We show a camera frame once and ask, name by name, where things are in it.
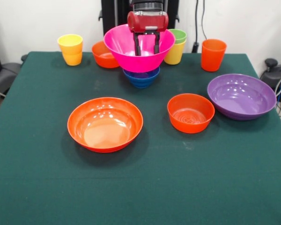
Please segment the small orange bowl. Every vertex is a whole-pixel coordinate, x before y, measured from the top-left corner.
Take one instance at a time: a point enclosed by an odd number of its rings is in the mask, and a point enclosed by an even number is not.
[[[170,99],[168,113],[174,128],[195,134],[209,125],[214,116],[214,106],[201,95],[185,93]]]
[[[118,151],[140,133],[143,117],[132,103],[101,97],[78,106],[69,116],[70,136],[83,147],[100,153]]]
[[[112,53],[104,44],[104,41],[99,41],[94,44],[92,52],[99,66],[108,69],[119,67],[118,61],[113,57]]]

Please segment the white wall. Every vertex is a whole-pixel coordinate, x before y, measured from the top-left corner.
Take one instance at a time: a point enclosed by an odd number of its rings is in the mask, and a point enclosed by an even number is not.
[[[0,0],[0,60],[20,62],[30,51],[59,51],[67,33],[83,37],[83,50],[103,39],[100,0]]]
[[[202,2],[198,10],[200,48],[204,40]],[[180,0],[181,21],[176,28],[189,35],[186,52],[191,52],[195,41],[195,5],[196,0]],[[258,74],[266,68],[266,58],[273,57],[281,63],[281,0],[206,0],[203,25],[207,38],[227,43],[228,53],[248,54]]]
[[[177,28],[188,33],[186,52],[195,39],[195,3],[180,0]],[[20,61],[29,51],[58,51],[57,38],[67,33],[82,35],[84,51],[91,51],[103,39],[100,9],[100,0],[0,0],[1,61]],[[281,63],[281,0],[206,0],[204,29],[208,38],[224,40],[228,53],[247,53],[258,73],[267,57]]]

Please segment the green cup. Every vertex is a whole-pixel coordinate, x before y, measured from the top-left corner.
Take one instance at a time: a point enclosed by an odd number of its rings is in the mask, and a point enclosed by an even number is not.
[[[175,36],[175,44],[181,44],[185,42],[187,34],[183,30],[169,29],[169,31],[172,32]]]

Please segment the yellow cup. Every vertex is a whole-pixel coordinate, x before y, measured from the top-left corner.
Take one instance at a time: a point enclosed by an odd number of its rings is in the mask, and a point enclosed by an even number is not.
[[[66,34],[58,38],[62,56],[69,66],[77,66],[81,63],[82,41],[82,37],[77,34]]]
[[[164,61],[170,65],[177,65],[181,62],[182,54],[185,46],[185,42],[180,44],[174,44],[173,47],[170,49]]]

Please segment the cup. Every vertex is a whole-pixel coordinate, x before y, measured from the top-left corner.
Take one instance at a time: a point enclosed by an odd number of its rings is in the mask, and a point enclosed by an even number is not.
[[[62,56],[69,66],[77,66],[81,63],[82,41],[82,37],[77,34],[66,34],[58,38]]]
[[[181,44],[185,42],[187,34],[183,30],[179,29],[169,29],[175,36],[175,44]]]
[[[227,45],[217,39],[207,39],[202,44],[201,67],[208,72],[217,71],[222,63]]]
[[[168,54],[165,56],[164,61],[170,65],[177,65],[181,62],[182,54],[184,50],[186,40],[180,44],[174,44],[169,50]]]

